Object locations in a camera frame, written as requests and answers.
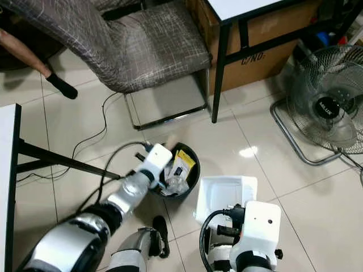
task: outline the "chair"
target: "chair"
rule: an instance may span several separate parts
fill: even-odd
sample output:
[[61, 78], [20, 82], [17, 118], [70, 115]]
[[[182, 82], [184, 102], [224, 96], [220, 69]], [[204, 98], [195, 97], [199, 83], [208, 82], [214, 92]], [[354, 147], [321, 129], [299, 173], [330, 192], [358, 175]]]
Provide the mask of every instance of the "chair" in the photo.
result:
[[[0, 0], [0, 5], [63, 43], [115, 92], [155, 87], [210, 65], [210, 55], [180, 0], [113, 21], [105, 21], [91, 1], [84, 0]], [[134, 128], [206, 108], [201, 93], [204, 105], [140, 126], [133, 123]]]

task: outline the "tile floor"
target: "tile floor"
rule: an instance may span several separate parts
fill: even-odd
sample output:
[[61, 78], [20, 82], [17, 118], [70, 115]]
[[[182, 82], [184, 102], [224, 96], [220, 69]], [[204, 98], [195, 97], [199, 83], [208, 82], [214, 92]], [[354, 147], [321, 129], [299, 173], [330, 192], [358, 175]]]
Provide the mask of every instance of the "tile floor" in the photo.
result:
[[[60, 77], [77, 87], [76, 100], [61, 96], [39, 73], [23, 69], [0, 73], [0, 106], [21, 104], [22, 138], [70, 156], [77, 142], [102, 128], [101, 104], [112, 92], [68, 50], [50, 62]], [[283, 96], [279, 80], [281, 77], [262, 80], [224, 92], [216, 124], [211, 123], [208, 112], [200, 112], [142, 132], [132, 128], [124, 99], [115, 95], [106, 105], [108, 133], [84, 144], [77, 159], [103, 167], [109, 154], [122, 143], [140, 139], [163, 142], [171, 133], [177, 134], [198, 154], [201, 176], [256, 176], [258, 199], [281, 206], [278, 246], [284, 251], [284, 259], [278, 262], [278, 271], [362, 271], [363, 189], [358, 173], [339, 160], [318, 168], [299, 161], [269, 115], [269, 106]], [[189, 86], [183, 80], [177, 85], [182, 95], [183, 87]], [[142, 105], [143, 101], [157, 105], [153, 100], [157, 96], [151, 93], [146, 92], [147, 99], [140, 93], [135, 96], [137, 114], [143, 118], [160, 114], [160, 108]], [[311, 158], [328, 154], [298, 135], [297, 141]], [[245, 152], [240, 151], [251, 147], [254, 154], [241, 155]], [[123, 174], [135, 167], [138, 161], [133, 154], [138, 150], [133, 147], [121, 153], [111, 170]], [[27, 162], [29, 158], [20, 156], [19, 161]], [[36, 173], [49, 179], [31, 177], [18, 183], [14, 265], [46, 230], [72, 213], [98, 185], [98, 176], [76, 170], [55, 178], [63, 169], [44, 168]], [[116, 187], [114, 182], [106, 193]], [[171, 254], [166, 260], [153, 258], [148, 271], [204, 271], [197, 246], [200, 226], [193, 219], [197, 191], [198, 186], [184, 201], [164, 201], [148, 195], [112, 238], [100, 271], [105, 271], [110, 254], [125, 237], [138, 227], [151, 225], [158, 214], [167, 219]]]

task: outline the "black trash bin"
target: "black trash bin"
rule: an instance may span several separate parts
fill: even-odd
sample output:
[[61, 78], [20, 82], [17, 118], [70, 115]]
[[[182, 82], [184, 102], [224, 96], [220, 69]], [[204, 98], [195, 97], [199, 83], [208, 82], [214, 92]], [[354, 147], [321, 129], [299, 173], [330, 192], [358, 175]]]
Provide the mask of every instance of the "black trash bin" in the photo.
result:
[[[181, 198], [185, 198], [195, 187], [195, 185], [198, 183], [199, 180], [199, 174], [200, 174], [200, 163], [198, 160], [197, 155], [195, 154], [195, 152], [186, 144], [184, 143], [177, 143], [175, 145], [175, 147], [171, 150], [172, 153], [172, 159], [174, 160], [175, 158], [175, 154], [177, 152], [177, 150], [183, 150], [186, 154], [188, 154], [194, 161], [195, 161], [195, 165], [193, 166], [191, 172], [189, 173], [189, 176], [187, 178], [187, 183], [189, 186], [189, 189], [184, 192], [183, 194], [172, 194], [172, 195], [163, 195], [160, 193], [160, 191], [162, 190], [161, 187], [158, 185], [157, 187], [155, 187], [154, 189], [150, 189], [150, 191], [153, 194], [157, 194], [158, 196], [161, 196], [163, 198], [167, 198], [167, 199], [181, 199]], [[161, 172], [160, 174], [160, 181], [164, 182], [164, 171]]]

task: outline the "robotic arm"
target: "robotic arm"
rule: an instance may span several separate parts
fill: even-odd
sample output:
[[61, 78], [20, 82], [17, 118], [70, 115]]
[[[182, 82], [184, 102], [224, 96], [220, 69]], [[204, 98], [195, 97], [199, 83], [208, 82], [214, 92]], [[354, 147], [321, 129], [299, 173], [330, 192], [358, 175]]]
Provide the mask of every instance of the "robotic arm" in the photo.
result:
[[[169, 150], [156, 144], [137, 172], [122, 180], [117, 192], [50, 230], [34, 247], [20, 269], [47, 272], [95, 271], [108, 240], [140, 204], [151, 183], [155, 178], [158, 179], [171, 157]], [[112, 271], [145, 271], [143, 260], [147, 255], [160, 253], [159, 235], [156, 230], [145, 228], [127, 239], [112, 257]]]

